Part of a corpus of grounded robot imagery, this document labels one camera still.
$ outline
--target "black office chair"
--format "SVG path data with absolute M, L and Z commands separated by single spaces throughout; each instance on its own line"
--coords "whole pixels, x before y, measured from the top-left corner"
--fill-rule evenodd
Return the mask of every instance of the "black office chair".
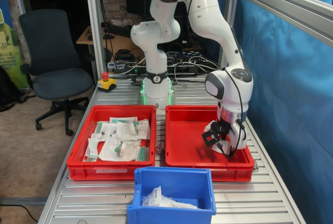
M 40 121 L 65 111 L 66 135 L 73 135 L 68 128 L 71 110 L 85 111 L 88 97 L 69 101 L 89 90 L 93 85 L 90 75 L 79 68 L 80 59 L 71 39 L 66 12 L 56 9 L 36 10 L 19 17 L 21 28 L 31 55 L 31 65 L 23 64 L 30 87 L 39 98 L 52 101 L 50 111 L 36 118 L 36 129 L 42 129 Z M 30 74 L 36 78 L 31 81 Z

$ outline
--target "wooden desk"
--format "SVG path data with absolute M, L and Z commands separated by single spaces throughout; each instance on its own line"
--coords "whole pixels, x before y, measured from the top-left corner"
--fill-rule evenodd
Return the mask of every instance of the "wooden desk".
M 80 38 L 76 41 L 77 44 L 83 44 L 83 45 L 93 45 L 94 42 L 88 40 L 89 34 L 88 31 L 91 31 L 91 26 L 87 27 L 86 30 L 81 34 Z M 104 34 L 104 28 L 101 28 L 102 37 Z M 121 35 L 111 34 L 114 36 L 112 41 L 113 51 L 116 53 L 119 49 L 128 49 L 131 51 L 132 54 L 134 54 L 136 57 L 139 57 L 139 60 L 142 60 L 145 56 L 144 52 L 133 43 L 131 38 L 124 37 Z M 108 39 L 102 39 L 104 48 L 108 47 L 108 50 L 111 51 L 111 45 L 110 40 Z

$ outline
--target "red plastic bin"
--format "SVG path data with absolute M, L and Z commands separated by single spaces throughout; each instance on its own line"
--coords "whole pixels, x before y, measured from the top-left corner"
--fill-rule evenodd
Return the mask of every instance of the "red plastic bin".
M 149 160 L 144 162 L 110 162 L 97 159 L 82 162 L 88 146 L 88 138 L 98 121 L 109 121 L 110 117 L 137 116 L 138 120 L 149 119 L 150 140 L 142 140 L 141 146 L 149 147 Z M 82 126 L 74 147 L 67 159 L 72 180 L 134 180 L 134 170 L 155 165 L 156 107 L 155 106 L 93 106 Z M 104 142 L 98 144 L 98 153 Z
M 170 167 L 208 168 L 213 181 L 250 181 L 254 160 L 246 146 L 234 157 L 207 148 L 203 129 L 216 119 L 217 106 L 168 106 L 165 109 L 165 163 Z

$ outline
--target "blue plastic bin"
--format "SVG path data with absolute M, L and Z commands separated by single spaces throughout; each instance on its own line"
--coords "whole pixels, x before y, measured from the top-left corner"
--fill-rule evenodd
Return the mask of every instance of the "blue plastic bin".
M 210 224 L 216 214 L 209 169 L 147 167 L 134 172 L 133 203 L 127 206 L 129 224 Z M 143 199 L 161 186 L 162 195 L 199 209 L 144 207 Z

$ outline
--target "blue backdrop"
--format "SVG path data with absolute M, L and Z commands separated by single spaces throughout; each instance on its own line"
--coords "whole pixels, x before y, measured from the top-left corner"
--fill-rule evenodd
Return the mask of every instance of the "blue backdrop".
M 305 221 L 333 223 L 333 49 L 247 0 L 234 28 L 254 77 L 255 131 Z

